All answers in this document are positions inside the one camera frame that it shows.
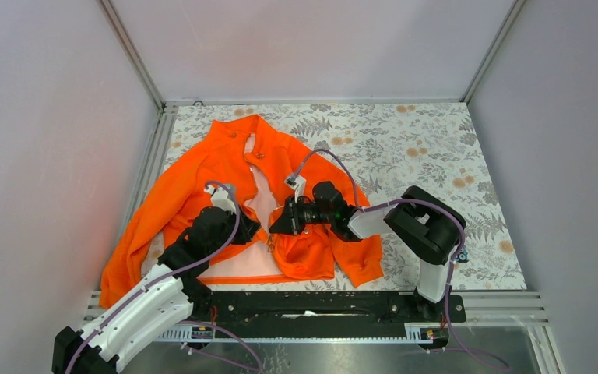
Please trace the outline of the orange zip jacket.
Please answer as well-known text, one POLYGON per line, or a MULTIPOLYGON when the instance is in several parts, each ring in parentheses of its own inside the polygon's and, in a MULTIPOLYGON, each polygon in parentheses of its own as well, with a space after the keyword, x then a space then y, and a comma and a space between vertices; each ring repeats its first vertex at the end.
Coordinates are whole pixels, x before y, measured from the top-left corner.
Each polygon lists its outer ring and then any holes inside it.
POLYGON ((142 279, 143 264, 157 239, 170 245, 192 225, 210 203, 204 192, 209 181, 232 185, 237 201, 262 230, 253 242, 230 245, 212 258, 201 276, 205 284, 328 280, 336 270, 342 270, 354 286, 382 277, 378 236, 343 242, 322 225, 297 236, 269 233, 272 212, 294 194, 285 184, 294 172, 306 179, 306 189, 331 182, 349 204, 367 203, 343 170, 275 130, 263 117, 214 121, 206 137, 157 179, 134 213, 102 273, 99 305, 111 307, 142 279))

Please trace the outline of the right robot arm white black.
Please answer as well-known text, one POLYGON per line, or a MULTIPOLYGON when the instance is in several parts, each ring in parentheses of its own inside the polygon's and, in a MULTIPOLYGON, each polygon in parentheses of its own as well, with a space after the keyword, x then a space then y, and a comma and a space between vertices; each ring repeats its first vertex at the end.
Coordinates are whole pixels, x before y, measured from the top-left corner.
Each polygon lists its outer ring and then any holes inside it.
POLYGON ((466 220, 435 196, 412 185, 399 199, 357 208, 346 202, 334 184, 320 182, 311 199, 287 198, 270 232, 299 235, 309 224, 327 225, 343 242, 396 235, 420 259, 418 316, 434 321, 445 312, 450 263, 463 246, 466 220))

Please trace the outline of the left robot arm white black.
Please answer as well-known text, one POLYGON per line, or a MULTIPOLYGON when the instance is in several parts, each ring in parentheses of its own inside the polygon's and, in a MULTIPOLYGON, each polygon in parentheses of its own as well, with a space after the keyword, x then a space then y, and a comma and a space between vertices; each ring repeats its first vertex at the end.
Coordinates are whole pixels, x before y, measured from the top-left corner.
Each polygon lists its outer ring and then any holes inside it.
POLYGON ((67 326, 54 342, 54 373, 120 373, 176 323, 212 316, 213 293, 199 280, 211 257, 251 242, 261 224, 241 208, 208 206, 159 257, 149 273, 93 322, 67 326))

